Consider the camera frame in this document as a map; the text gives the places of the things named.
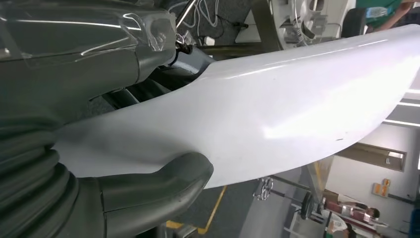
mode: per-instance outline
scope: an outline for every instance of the black cable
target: black cable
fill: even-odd
[[[229,24],[231,24],[233,27],[238,27],[238,26],[240,26],[240,27],[244,27],[244,28],[248,28],[248,24],[244,24],[244,23],[240,23],[240,22],[231,22],[231,21],[229,21],[229,20],[227,20],[226,18],[224,18],[224,17],[222,17],[222,16],[220,16],[220,15],[216,15],[216,17],[218,17],[221,21],[221,26],[222,26],[222,33],[220,33],[218,36],[216,36],[216,37],[212,37],[213,39],[219,39],[220,37],[222,37],[223,36],[223,34],[224,34],[224,26],[223,26],[223,21],[225,21],[225,22],[227,22],[227,23],[229,23]],[[201,35],[201,36],[197,36],[198,37],[198,39],[201,41],[201,40],[204,40],[204,38],[206,37],[206,36],[203,36],[203,35]]]

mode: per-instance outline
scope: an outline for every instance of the metal stand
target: metal stand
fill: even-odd
[[[300,201],[300,200],[295,199],[293,197],[289,197],[282,192],[274,190],[273,189],[273,180],[274,179],[277,180],[277,181],[280,181],[280,182],[290,184],[290,185],[295,186],[297,188],[301,188],[303,190],[306,190],[307,192],[305,194],[304,200]],[[267,178],[261,178],[261,183],[257,187],[256,192],[254,192],[253,196],[256,197],[257,200],[264,201],[264,200],[268,199],[270,194],[275,194],[277,196],[284,197],[284,198],[290,199],[292,201],[295,201],[295,202],[301,204],[302,209],[300,210],[300,215],[301,215],[301,218],[304,219],[304,220],[307,219],[311,215],[311,213],[314,209],[314,206],[315,206],[314,196],[312,195],[309,187],[298,184],[298,183],[295,183],[295,182],[292,182],[292,181],[289,181],[289,180],[286,180],[284,178],[277,177],[277,176],[269,176]]]

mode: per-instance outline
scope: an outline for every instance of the white curved surface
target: white curved surface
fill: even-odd
[[[357,142],[420,68],[420,27],[212,63],[193,83],[69,125],[55,149],[79,177],[156,171],[198,151],[208,187],[290,170]]]

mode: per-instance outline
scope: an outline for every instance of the person's arm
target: person's arm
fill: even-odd
[[[374,29],[374,32],[377,31],[383,31],[390,29],[395,23],[397,23],[401,17],[403,17],[407,12],[410,11],[412,8],[413,3],[412,2],[403,2],[400,4],[400,6],[395,11],[395,14],[391,16],[385,23],[383,23],[380,27]]]

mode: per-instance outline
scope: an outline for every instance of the fluorescent light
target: fluorescent light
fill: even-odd
[[[402,102],[399,102],[398,105],[401,105],[401,106],[410,106],[410,107],[420,107],[420,104],[415,104],[415,103],[402,103]]]
[[[418,126],[418,127],[420,127],[420,124],[411,123],[411,122],[405,122],[405,121],[399,121],[399,120],[388,120],[388,119],[385,119],[383,121],[384,122],[389,122],[389,123],[401,124],[401,125],[412,125],[412,126]]]
[[[418,93],[418,94],[420,94],[420,89],[409,89],[409,90],[407,90],[407,93]]]

